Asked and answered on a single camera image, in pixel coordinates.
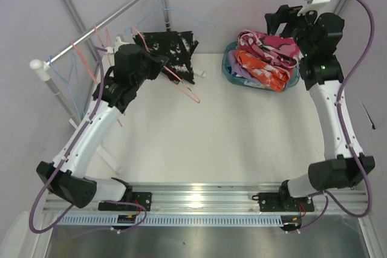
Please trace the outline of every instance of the orange and white patterned cloth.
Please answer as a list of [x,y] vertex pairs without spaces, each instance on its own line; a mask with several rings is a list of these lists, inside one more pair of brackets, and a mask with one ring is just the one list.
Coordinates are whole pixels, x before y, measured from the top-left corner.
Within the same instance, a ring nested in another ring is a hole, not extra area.
[[299,63],[300,51],[292,38],[268,36],[243,30],[238,35],[235,57],[253,77],[276,92],[282,92]]

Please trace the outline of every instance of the teal plastic basket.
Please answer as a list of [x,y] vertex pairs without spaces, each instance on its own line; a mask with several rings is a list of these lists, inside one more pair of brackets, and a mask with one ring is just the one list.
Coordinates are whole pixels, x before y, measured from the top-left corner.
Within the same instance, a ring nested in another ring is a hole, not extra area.
[[[222,72],[223,72],[223,74],[226,75],[226,77],[230,81],[230,83],[240,85],[240,86],[248,86],[248,87],[253,87],[253,88],[257,88],[257,89],[269,90],[269,91],[274,92],[274,90],[270,89],[268,86],[260,83],[259,81],[252,82],[250,80],[245,79],[244,77],[238,77],[238,76],[236,76],[235,73],[232,73],[231,64],[229,62],[229,58],[227,57],[227,55],[228,55],[229,51],[235,50],[237,48],[237,46],[238,45],[236,44],[236,42],[229,44],[227,46],[226,50],[224,51],[223,60],[222,60]],[[284,91],[288,88],[291,88],[291,87],[297,85],[299,79],[300,79],[300,73],[299,73],[298,66],[297,66],[294,68],[294,73],[293,73],[291,79],[286,83]]]

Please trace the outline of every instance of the floor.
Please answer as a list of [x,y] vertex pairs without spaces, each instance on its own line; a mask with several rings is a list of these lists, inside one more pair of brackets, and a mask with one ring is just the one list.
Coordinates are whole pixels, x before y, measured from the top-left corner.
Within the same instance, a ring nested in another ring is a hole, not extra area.
[[[103,141],[127,182],[281,182],[324,159],[317,110],[303,81],[282,93],[231,84],[222,54],[194,54],[207,72],[196,104],[163,78],[146,81]],[[113,171],[95,154],[88,176]]]
[[301,234],[279,228],[140,227],[119,236],[110,231],[58,242],[86,227],[56,227],[46,258],[367,258],[357,219],[325,216]]

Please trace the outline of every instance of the black and white patterned cloth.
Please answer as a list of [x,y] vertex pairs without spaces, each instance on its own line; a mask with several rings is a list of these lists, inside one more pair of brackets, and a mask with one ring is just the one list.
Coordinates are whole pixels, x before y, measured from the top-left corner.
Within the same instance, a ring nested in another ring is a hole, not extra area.
[[[193,37],[192,31],[162,31],[157,33],[142,33],[146,45],[153,54],[166,56],[169,58],[166,65],[180,78],[194,84],[194,71],[191,65],[191,56],[199,42]],[[139,35],[134,37],[134,42],[145,47]],[[169,80],[178,82],[176,77],[167,71],[163,71]]]

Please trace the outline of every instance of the table surface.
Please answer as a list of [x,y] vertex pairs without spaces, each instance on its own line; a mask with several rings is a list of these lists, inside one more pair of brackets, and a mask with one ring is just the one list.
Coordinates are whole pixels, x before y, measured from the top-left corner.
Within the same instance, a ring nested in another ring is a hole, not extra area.
[[[194,54],[205,70],[189,85],[197,104],[164,78],[145,81],[102,146],[127,182],[281,182],[324,160],[316,107],[302,80],[282,93],[231,84],[222,54]],[[88,176],[114,172],[96,153]]]

